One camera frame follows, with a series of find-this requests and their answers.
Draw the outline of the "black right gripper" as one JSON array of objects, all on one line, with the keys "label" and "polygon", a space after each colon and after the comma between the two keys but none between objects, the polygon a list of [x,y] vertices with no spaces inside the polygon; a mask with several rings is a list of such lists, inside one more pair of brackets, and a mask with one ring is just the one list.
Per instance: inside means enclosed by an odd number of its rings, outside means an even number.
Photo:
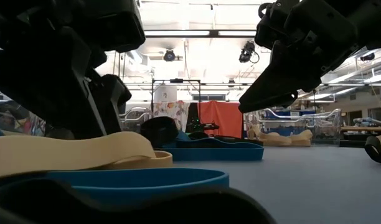
[{"label": "black right gripper", "polygon": [[381,0],[276,0],[270,64],[240,97],[238,109],[287,107],[298,90],[314,90],[321,74],[364,47],[381,48]]}]

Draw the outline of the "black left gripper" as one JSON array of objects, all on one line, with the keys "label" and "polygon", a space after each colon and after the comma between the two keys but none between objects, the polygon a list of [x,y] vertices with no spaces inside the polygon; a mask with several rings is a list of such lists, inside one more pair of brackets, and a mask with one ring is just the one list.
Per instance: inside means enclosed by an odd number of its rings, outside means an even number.
[{"label": "black left gripper", "polygon": [[102,0],[0,0],[0,92],[77,139],[106,135],[86,81],[106,62]]}]

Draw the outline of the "wide black rubber band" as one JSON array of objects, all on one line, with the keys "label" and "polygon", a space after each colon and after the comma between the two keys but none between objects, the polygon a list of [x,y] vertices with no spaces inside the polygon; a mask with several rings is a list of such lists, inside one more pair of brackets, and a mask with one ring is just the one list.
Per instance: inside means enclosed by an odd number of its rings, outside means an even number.
[{"label": "wide black rubber band", "polygon": [[174,119],[160,116],[149,119],[141,125],[140,133],[148,139],[154,148],[160,148],[173,142],[179,130]]}]

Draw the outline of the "white cylinder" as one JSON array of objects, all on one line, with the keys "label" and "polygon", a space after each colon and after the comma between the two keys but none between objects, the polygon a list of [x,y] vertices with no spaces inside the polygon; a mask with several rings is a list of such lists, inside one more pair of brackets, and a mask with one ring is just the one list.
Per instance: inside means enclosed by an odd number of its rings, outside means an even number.
[{"label": "white cylinder", "polygon": [[154,102],[167,103],[177,101],[177,87],[173,85],[160,85],[154,89]]}]

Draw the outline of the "wooden table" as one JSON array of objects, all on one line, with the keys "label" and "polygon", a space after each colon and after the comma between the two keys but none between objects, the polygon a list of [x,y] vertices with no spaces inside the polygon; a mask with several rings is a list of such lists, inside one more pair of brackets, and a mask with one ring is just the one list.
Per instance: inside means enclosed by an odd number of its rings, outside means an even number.
[{"label": "wooden table", "polygon": [[356,127],[356,126],[343,126],[341,131],[373,131],[381,132],[381,127]]}]

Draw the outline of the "black stand frame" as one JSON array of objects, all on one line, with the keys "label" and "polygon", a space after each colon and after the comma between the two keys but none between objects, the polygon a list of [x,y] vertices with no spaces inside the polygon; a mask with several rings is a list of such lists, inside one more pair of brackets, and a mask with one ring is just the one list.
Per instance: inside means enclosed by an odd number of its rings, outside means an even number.
[{"label": "black stand frame", "polygon": [[152,114],[154,116],[154,111],[153,111],[153,104],[155,103],[154,102],[154,89],[157,87],[157,86],[160,86],[160,85],[173,85],[173,86],[176,86],[177,87],[177,101],[183,101],[183,102],[186,102],[186,103],[190,103],[189,101],[186,101],[186,100],[181,100],[181,99],[178,99],[178,91],[179,91],[179,88],[180,87],[192,87],[196,90],[201,91],[201,81],[200,80],[195,80],[195,79],[182,79],[182,78],[174,78],[174,79],[169,79],[169,80],[155,80],[155,79],[152,79],[152,83],[151,83],[151,106],[150,106],[150,109],[152,111]]}]

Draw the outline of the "tan rubber band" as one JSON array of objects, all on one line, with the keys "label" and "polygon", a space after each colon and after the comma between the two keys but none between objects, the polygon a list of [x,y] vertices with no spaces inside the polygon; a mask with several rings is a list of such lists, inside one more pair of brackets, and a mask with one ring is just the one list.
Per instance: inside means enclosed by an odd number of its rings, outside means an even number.
[{"label": "tan rubber band", "polygon": [[0,136],[0,177],[40,171],[147,169],[172,165],[170,152],[155,151],[149,140],[135,132],[84,140]]},{"label": "tan rubber band", "polygon": [[261,141],[265,146],[290,146],[292,140],[286,136],[281,136],[278,133],[265,134],[257,132],[256,138]]},{"label": "tan rubber band", "polygon": [[292,146],[310,146],[313,133],[309,129],[306,129],[300,134],[289,136],[289,138]]}]

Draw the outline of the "black robot with green lights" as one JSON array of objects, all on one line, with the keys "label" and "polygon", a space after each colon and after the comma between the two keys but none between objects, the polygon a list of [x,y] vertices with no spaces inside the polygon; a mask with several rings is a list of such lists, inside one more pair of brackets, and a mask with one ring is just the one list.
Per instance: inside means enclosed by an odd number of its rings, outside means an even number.
[{"label": "black robot with green lights", "polygon": [[219,125],[212,123],[202,123],[199,118],[191,118],[191,120],[187,123],[186,132],[202,132],[208,130],[218,130],[220,128]]}]

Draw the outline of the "floral cloth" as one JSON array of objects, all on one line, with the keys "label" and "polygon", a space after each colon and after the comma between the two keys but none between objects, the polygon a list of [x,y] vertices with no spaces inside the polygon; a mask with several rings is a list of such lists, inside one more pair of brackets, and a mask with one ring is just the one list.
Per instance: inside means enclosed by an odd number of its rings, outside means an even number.
[{"label": "floral cloth", "polygon": [[168,116],[172,118],[178,130],[185,131],[189,115],[190,103],[183,101],[154,103],[154,117]]}]

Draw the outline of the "light blue item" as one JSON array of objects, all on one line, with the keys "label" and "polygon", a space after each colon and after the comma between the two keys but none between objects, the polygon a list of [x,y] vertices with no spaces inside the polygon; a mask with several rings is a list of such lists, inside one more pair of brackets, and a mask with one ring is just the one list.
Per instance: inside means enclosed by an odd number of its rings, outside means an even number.
[{"label": "light blue item", "polygon": [[358,127],[381,127],[381,121],[373,118],[355,118],[353,122]]}]

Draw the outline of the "orange cloth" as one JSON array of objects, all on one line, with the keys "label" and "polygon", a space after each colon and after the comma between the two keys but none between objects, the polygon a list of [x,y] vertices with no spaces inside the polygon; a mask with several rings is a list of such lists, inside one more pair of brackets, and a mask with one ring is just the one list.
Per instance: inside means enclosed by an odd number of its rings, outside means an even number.
[{"label": "orange cloth", "polygon": [[238,103],[208,101],[197,105],[200,108],[201,123],[215,123],[215,130],[205,130],[209,135],[230,136],[241,138],[243,133],[243,114],[238,109]]}]

